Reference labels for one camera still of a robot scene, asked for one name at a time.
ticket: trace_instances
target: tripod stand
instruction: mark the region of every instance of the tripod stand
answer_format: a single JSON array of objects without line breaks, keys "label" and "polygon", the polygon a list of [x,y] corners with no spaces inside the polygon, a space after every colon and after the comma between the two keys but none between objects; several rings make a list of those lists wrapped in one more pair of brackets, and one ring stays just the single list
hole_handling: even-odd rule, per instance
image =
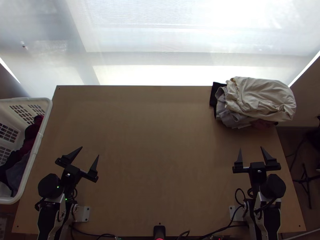
[{"label": "tripod stand", "polygon": [[292,180],[292,181],[293,181],[293,182],[300,183],[300,184],[302,185],[304,191],[305,191],[305,192],[307,193],[307,195],[308,195],[309,208],[312,209],[309,183],[310,183],[312,180],[315,180],[315,179],[320,178],[320,175],[317,175],[317,176],[314,176],[314,177],[309,177],[308,174],[307,174],[306,166],[305,166],[304,163],[302,164],[302,167],[303,167],[303,174],[302,174],[302,176],[301,176],[301,179],[300,179],[300,180]]}]

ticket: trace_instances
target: laundry basket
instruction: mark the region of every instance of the laundry basket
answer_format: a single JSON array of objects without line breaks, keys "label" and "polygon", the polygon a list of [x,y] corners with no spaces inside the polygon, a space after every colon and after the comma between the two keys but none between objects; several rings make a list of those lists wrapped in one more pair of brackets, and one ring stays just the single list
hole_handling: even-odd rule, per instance
[{"label": "laundry basket", "polygon": [[0,182],[0,204],[13,204],[21,198],[34,159],[38,153],[51,109],[52,101],[48,98],[11,98],[0,100],[0,165],[5,164],[10,152],[21,148],[24,140],[24,130],[34,123],[34,117],[44,115],[18,192],[14,197],[10,197],[11,191],[4,183]]}]

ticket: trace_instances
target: table surface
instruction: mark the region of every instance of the table surface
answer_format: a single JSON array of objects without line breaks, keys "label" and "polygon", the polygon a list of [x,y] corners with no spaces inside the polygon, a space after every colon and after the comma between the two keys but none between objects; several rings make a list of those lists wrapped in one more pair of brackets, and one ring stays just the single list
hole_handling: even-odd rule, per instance
[{"label": "table surface", "polygon": [[[73,164],[89,170],[99,154],[97,183],[82,179],[77,201],[91,206],[78,228],[118,236],[199,236],[230,221],[234,192],[250,188],[248,174],[233,174],[242,149],[244,165],[263,161],[263,146],[281,163],[286,183],[281,232],[305,231],[288,165],[275,128],[240,130],[217,122],[209,106],[211,87],[58,86],[53,108],[20,200],[12,231],[37,234],[37,186],[62,168],[56,158],[83,146]],[[232,232],[244,231],[240,228]]]}]

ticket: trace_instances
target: white roller blind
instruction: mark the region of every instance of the white roller blind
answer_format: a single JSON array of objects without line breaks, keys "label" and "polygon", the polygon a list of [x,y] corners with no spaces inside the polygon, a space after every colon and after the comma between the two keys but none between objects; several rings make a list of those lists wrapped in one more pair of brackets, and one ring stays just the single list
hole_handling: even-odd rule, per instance
[{"label": "white roller blind", "polygon": [[290,84],[320,48],[319,1],[0,0],[0,57],[32,97],[59,85]]}]

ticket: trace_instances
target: white cloth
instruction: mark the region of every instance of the white cloth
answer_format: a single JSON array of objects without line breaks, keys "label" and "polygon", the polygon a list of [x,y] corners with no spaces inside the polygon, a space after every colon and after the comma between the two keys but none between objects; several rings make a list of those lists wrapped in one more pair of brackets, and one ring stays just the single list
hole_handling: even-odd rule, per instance
[{"label": "white cloth", "polygon": [[227,87],[218,88],[215,97],[217,99],[216,107],[216,119],[221,120],[224,125],[229,128],[244,128],[250,126],[250,122],[257,120],[241,113],[237,113],[225,108],[226,98],[225,95],[228,93]]},{"label": "white cloth", "polygon": [[234,77],[227,80],[226,108],[267,121],[292,120],[296,101],[291,89],[277,80]]}]

